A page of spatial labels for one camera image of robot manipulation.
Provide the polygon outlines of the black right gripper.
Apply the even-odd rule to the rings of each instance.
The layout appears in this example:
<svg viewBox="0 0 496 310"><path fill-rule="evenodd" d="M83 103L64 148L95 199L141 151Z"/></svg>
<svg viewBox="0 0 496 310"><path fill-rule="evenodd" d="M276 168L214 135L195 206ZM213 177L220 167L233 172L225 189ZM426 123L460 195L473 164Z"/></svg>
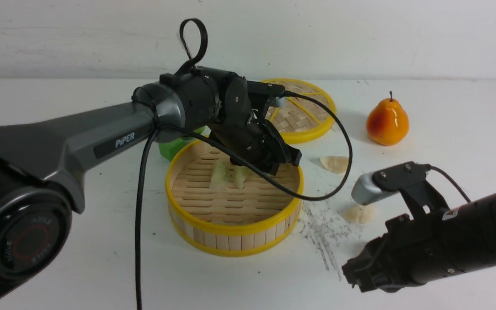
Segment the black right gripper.
<svg viewBox="0 0 496 310"><path fill-rule="evenodd" d="M407 214L386 222L387 233L369 241L343 266L348 284L361 292L394 293L449 277L447 258L433 227L433 216L410 220Z"/></svg>

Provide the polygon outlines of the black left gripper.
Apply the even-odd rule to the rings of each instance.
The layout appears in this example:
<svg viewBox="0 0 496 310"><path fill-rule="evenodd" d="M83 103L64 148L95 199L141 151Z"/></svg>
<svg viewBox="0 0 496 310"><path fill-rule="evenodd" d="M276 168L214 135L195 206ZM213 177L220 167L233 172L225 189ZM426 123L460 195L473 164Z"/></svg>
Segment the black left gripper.
<svg viewBox="0 0 496 310"><path fill-rule="evenodd" d="M228 82L217 119L209 125L209 138L267 174L276 175L282 164L299 166L301 151L285 143L266 117L255 117L247 80L232 77Z"/></svg>

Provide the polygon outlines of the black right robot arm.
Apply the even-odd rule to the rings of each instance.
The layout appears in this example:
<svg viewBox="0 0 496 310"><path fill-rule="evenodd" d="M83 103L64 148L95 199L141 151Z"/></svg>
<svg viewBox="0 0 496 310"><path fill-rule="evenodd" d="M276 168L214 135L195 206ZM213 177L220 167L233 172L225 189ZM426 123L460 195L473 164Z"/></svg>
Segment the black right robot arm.
<svg viewBox="0 0 496 310"><path fill-rule="evenodd" d="M451 210L401 214L343 266L360 291L405 287L496 267L496 193Z"/></svg>

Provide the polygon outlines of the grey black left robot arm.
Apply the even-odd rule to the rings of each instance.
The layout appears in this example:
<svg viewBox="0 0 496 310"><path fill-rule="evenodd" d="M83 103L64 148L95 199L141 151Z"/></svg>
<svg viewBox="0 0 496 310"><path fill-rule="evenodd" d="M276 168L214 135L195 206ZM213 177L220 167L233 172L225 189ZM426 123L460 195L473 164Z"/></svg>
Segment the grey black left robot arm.
<svg viewBox="0 0 496 310"><path fill-rule="evenodd" d="M169 143L204 126L211 141L274 175L301 151L266 120L284 87L191 67L136 88L130 102L31 124L0 126L0 298L61 251L85 208L84 175L130 147Z"/></svg>

